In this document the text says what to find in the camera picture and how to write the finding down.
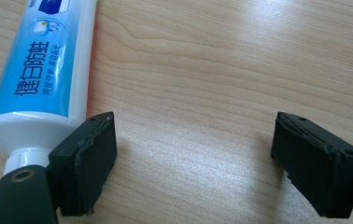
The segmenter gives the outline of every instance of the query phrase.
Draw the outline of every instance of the wood grain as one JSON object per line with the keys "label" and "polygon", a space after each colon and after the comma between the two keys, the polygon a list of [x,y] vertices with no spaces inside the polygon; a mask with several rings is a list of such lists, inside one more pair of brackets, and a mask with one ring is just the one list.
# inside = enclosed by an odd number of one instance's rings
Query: wood grain
{"label": "wood grain", "polygon": [[[0,0],[0,74],[25,3]],[[353,1],[97,9],[90,114],[115,112],[119,157],[95,214],[61,223],[353,223],[318,217],[270,158],[277,111],[353,144]]]}

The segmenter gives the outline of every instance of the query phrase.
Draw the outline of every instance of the light wood surface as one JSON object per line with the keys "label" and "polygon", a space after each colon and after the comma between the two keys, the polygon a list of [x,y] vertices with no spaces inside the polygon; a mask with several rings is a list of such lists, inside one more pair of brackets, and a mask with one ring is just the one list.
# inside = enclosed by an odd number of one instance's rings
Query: light wood surface
{"label": "light wood surface", "polygon": [[[0,74],[25,0],[0,0]],[[61,223],[353,223],[270,158],[277,111],[353,144],[353,0],[99,0],[90,115],[119,156]],[[5,157],[0,156],[0,177]]]}

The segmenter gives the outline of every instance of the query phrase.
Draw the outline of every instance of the table surface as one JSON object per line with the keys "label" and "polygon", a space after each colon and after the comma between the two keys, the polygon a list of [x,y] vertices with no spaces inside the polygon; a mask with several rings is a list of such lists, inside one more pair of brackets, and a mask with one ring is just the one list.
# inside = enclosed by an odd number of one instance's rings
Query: table surface
{"label": "table surface", "polygon": [[[25,3],[0,0],[0,74]],[[270,158],[278,111],[353,145],[352,0],[99,0],[96,19],[89,113],[114,111],[119,156],[95,214],[61,223],[353,223]]]}

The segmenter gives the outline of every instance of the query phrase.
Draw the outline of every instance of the black clamp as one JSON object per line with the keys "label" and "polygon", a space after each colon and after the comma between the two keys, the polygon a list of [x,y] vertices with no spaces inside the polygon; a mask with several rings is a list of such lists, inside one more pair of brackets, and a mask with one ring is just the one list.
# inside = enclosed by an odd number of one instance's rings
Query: black clamp
{"label": "black clamp", "polygon": [[93,213],[117,157],[112,112],[87,119],[49,154],[49,166],[25,166],[0,180],[0,224],[58,223],[55,211]]}
{"label": "black clamp", "polygon": [[322,217],[349,218],[353,146],[308,119],[279,112],[271,156]]}

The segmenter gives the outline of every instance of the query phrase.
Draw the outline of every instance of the blue label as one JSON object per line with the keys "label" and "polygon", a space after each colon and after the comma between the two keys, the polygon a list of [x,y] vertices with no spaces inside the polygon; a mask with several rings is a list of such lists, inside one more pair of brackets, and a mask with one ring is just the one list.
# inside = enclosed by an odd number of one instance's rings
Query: blue label
{"label": "blue label", "polygon": [[58,12],[39,11],[36,0],[25,10],[0,78],[0,114],[36,111],[68,116],[81,8],[78,1],[43,0],[40,6],[44,2],[58,2]]}

